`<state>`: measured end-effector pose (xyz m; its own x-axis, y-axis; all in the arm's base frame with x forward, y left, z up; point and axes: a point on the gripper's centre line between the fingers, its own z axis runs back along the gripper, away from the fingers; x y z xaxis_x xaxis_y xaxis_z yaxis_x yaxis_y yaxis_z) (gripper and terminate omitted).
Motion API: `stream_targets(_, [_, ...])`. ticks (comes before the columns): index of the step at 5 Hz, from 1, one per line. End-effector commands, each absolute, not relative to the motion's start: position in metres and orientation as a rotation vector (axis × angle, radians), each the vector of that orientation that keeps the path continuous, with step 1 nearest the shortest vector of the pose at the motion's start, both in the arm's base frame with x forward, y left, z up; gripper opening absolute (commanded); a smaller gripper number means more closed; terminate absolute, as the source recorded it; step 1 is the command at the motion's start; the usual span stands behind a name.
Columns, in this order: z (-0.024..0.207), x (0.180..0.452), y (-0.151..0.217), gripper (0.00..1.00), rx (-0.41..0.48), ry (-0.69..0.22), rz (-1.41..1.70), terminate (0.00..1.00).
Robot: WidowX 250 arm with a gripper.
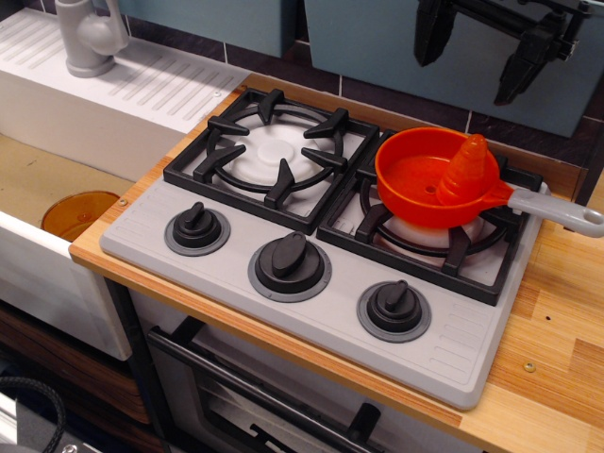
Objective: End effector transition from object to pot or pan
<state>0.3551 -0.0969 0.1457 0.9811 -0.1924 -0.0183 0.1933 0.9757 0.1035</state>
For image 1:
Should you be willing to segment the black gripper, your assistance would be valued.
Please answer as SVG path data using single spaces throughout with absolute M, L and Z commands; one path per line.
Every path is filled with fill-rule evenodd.
M 534 1 L 548 9 L 536 19 L 499 1 L 421 0 L 416 11 L 413 53 L 420 66 L 435 62 L 451 37 L 456 11 L 520 39 L 499 79 L 494 103 L 506 106 L 524 93 L 553 59 L 569 60 L 584 21 L 593 15 L 587 1 Z M 549 34 L 527 34 L 541 26 Z

